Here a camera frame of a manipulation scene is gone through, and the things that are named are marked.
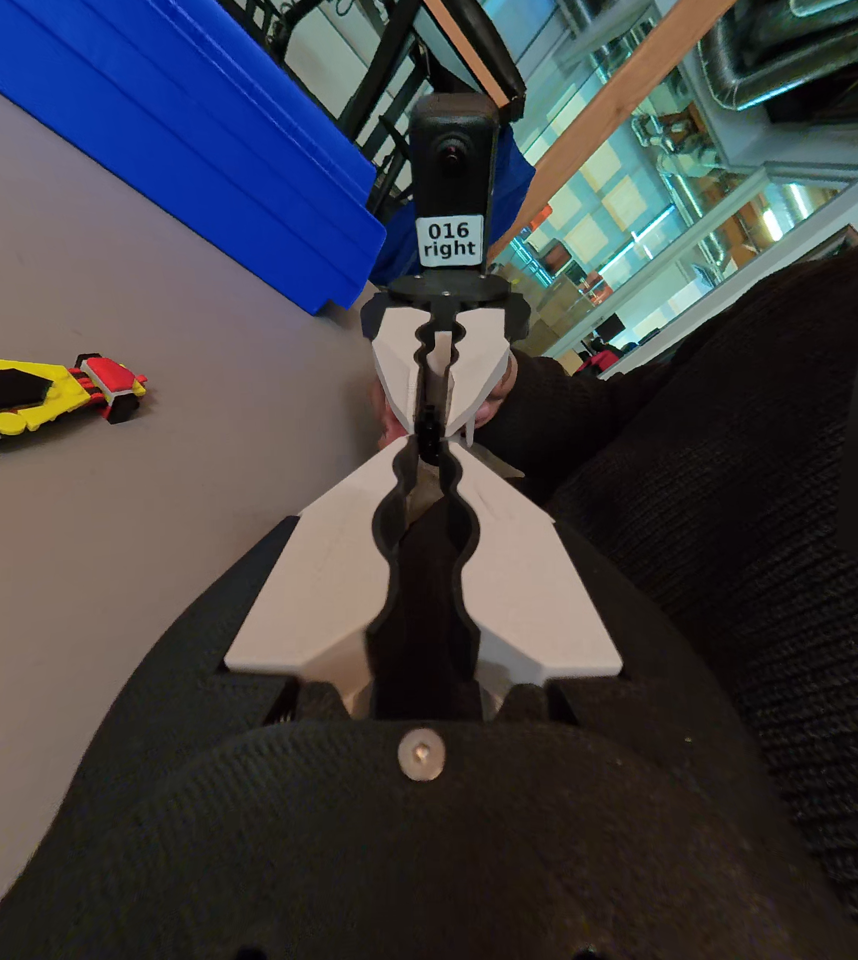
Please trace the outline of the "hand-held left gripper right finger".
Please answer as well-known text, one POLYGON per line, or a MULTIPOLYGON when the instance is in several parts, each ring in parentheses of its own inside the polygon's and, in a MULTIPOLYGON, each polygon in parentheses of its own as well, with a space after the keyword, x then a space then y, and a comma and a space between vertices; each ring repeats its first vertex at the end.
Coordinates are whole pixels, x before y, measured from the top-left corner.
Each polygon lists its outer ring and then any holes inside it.
POLYGON ((475 678, 495 707, 517 685, 618 676, 623 659, 555 522, 462 445, 449 451, 455 495, 479 527, 461 595, 480 631, 475 678))

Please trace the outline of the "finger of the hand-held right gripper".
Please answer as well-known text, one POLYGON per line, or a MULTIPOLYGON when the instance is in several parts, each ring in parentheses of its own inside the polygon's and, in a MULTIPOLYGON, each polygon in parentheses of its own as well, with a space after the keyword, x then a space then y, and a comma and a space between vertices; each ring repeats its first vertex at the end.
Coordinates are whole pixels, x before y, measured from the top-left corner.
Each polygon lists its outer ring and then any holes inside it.
POLYGON ((424 348, 418 330, 424 325, 423 310, 388 307, 373 340, 382 396, 376 400, 376 407, 383 425, 383 441, 396 441, 415 430, 423 379, 418 356, 424 348))
POLYGON ((507 371, 506 312, 504 307, 480 307, 463 311, 453 320, 442 431, 447 441, 463 429, 472 441, 476 414, 507 371))

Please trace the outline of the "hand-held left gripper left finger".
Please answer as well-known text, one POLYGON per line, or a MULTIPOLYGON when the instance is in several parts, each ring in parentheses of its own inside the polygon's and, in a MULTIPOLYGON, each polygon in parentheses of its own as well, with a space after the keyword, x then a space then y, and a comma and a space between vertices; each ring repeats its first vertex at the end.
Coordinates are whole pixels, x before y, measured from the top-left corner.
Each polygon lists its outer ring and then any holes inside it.
POLYGON ((299 514, 224 657, 229 671, 332 685, 367 712, 366 638, 397 573, 411 490, 411 437, 395 440, 299 514))

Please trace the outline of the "black lego part red stud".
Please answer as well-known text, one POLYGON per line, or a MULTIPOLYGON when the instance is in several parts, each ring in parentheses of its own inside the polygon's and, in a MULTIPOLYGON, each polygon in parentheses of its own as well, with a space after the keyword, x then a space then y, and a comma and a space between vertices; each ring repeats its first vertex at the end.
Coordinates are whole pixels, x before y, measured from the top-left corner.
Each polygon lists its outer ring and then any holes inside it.
POLYGON ((431 403, 423 404, 414 421, 414 436, 417 440, 421 461, 431 467, 439 465, 444 440, 444 421, 438 408, 431 403))

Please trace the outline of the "person's right forearm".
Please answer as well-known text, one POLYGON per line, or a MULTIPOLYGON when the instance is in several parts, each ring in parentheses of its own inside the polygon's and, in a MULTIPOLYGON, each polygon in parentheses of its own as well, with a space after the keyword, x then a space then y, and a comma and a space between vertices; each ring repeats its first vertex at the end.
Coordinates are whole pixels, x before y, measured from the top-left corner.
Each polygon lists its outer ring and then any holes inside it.
POLYGON ((577 468, 600 452, 670 379, 696 348, 677 350, 611 378, 570 376, 554 359, 513 351, 515 384, 478 442, 520 474, 521 492, 547 503, 577 468))

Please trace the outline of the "yellow red lego car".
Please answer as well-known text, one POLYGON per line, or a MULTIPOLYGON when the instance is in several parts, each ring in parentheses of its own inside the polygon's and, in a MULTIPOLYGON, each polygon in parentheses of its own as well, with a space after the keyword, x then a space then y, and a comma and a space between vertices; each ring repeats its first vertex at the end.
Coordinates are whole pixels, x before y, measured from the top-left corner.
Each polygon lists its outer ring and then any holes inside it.
POLYGON ((0 441, 81 410, 124 424, 140 411, 147 386, 146 376, 97 352, 79 354, 73 365, 0 359, 0 441))

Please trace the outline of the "person's right hand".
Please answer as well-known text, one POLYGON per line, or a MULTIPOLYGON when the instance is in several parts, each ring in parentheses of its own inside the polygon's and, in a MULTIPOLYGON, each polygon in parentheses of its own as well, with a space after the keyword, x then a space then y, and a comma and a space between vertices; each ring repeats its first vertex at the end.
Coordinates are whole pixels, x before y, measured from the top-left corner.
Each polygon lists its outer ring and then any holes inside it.
MULTIPOLYGON (((515 354, 510 352, 503 376, 476 411, 474 420, 476 431, 488 424, 503 406, 515 384, 517 373, 518 361, 515 354)), ((378 450, 383 450, 398 440, 398 438, 405 438, 407 436, 407 431, 404 426, 398 422, 398 419, 392 412, 384 388, 378 378, 371 381, 367 391, 367 399, 380 431, 380 437, 377 441, 378 450)))

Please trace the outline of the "wooden beam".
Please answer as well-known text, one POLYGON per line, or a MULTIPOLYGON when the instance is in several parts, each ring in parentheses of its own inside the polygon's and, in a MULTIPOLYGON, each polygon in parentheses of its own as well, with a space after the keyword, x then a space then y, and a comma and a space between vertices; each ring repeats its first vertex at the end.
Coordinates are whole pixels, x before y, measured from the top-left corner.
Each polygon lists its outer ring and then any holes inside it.
POLYGON ((492 242, 492 261, 548 205, 593 153, 733 6, 732 1, 678 1, 535 165, 512 226, 492 242))

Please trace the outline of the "person's black sweater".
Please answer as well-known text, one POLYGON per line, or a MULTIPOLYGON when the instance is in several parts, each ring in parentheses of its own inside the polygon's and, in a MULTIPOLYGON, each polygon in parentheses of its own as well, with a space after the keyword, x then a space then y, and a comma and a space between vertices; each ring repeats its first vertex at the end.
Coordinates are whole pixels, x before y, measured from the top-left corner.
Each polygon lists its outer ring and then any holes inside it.
POLYGON ((708 661, 858 927, 858 558, 836 534, 858 246, 707 326, 555 504, 708 661))

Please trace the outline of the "silver ventilation ducts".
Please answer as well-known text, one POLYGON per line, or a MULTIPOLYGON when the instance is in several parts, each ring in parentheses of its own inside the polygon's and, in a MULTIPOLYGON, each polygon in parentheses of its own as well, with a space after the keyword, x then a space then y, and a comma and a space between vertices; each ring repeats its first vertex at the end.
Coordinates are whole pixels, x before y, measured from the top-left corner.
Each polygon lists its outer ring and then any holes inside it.
POLYGON ((698 43, 715 103, 774 124, 858 123, 858 1, 736 2, 698 43))

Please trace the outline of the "black frame table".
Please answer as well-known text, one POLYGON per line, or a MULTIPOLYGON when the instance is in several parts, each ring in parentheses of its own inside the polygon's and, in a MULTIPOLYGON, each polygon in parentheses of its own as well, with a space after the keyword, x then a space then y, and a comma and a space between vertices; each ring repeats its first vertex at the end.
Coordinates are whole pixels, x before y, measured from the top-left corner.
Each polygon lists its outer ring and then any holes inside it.
POLYGON ((495 25, 476 1, 384 2, 387 22, 338 127, 376 165, 367 210, 387 224, 411 198, 398 185, 410 162, 400 124, 425 90, 480 92, 502 126, 521 119, 526 84, 495 25))

